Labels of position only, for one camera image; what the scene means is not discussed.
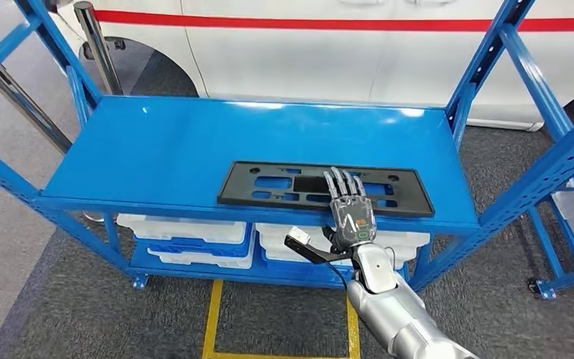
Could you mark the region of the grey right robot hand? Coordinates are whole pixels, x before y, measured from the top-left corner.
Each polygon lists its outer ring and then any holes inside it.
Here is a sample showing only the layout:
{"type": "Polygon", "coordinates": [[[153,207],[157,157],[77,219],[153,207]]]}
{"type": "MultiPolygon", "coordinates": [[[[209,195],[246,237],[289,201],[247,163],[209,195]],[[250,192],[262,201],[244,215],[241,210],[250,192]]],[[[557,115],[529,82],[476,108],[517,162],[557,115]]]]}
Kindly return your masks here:
{"type": "Polygon", "coordinates": [[[358,176],[331,167],[323,172],[330,193],[330,210],[335,227],[323,228],[334,251],[342,253],[355,245],[374,241],[377,224],[371,200],[358,176]]]}

